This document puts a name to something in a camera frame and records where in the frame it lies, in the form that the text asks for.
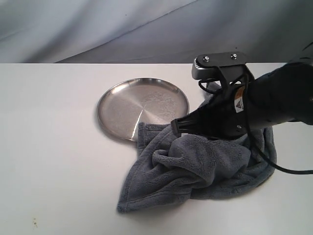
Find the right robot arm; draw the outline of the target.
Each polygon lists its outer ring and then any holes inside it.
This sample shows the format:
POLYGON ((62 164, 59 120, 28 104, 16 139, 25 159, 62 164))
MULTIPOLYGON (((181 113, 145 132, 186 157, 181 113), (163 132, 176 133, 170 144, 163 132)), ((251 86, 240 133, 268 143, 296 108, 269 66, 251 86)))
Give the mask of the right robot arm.
POLYGON ((233 140, 248 130, 285 122, 312 124, 312 45, 259 78, 253 76, 246 62, 246 56, 238 51, 197 56, 192 77, 211 98, 190 114, 173 120, 173 132, 233 140))

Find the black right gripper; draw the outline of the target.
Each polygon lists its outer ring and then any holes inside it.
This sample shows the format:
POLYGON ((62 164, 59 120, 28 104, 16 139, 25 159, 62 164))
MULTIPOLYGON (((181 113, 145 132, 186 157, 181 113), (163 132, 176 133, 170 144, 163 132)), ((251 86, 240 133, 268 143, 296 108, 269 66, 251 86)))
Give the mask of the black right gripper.
POLYGON ((245 133, 243 91, 254 80, 245 64, 195 68, 199 86, 213 95, 192 113, 171 121, 174 135, 204 135, 216 139, 235 139, 245 133))

